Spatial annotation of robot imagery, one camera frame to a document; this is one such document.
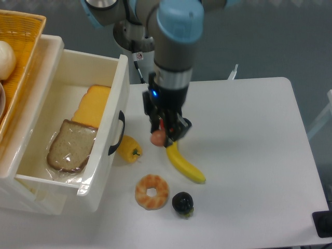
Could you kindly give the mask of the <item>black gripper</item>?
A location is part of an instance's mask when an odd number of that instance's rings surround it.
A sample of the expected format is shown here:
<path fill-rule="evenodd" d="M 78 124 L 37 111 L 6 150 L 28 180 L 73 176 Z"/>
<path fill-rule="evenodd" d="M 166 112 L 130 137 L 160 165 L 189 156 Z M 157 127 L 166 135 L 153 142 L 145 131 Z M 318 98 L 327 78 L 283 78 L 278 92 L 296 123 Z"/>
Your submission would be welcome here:
<path fill-rule="evenodd" d="M 188 87 L 170 90 L 159 86 L 155 79 L 156 73 L 150 73 L 148 90 L 143 92 L 144 112 L 150 118 L 151 134 L 160 130 L 160 120 L 163 119 L 164 147 L 167 148 L 183 138 L 192 127 L 190 120 L 182 116 Z"/>

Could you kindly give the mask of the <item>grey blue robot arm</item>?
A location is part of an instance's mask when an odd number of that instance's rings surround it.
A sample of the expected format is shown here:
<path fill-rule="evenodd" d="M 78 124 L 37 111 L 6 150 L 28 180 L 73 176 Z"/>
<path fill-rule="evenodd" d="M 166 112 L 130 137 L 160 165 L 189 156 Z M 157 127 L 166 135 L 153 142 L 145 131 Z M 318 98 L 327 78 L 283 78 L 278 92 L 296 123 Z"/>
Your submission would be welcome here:
<path fill-rule="evenodd" d="M 142 27 L 153 39 L 154 71 L 143 92 L 151 132 L 165 129 L 164 146 L 183 138 L 191 122 L 182 116 L 204 14 L 234 1 L 81 1 L 96 26 L 127 22 Z"/>

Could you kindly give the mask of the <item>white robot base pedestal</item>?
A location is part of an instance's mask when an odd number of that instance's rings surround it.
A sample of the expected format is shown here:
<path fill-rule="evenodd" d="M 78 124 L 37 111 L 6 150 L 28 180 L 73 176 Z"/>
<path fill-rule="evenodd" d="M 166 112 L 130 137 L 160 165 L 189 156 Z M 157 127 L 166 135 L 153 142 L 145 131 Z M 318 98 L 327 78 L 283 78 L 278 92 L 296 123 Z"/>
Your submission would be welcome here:
<path fill-rule="evenodd" d="M 147 83 L 149 74 L 154 70 L 153 38 L 142 25 L 128 20 L 114 25 L 113 36 L 122 54 L 128 57 L 130 83 Z"/>

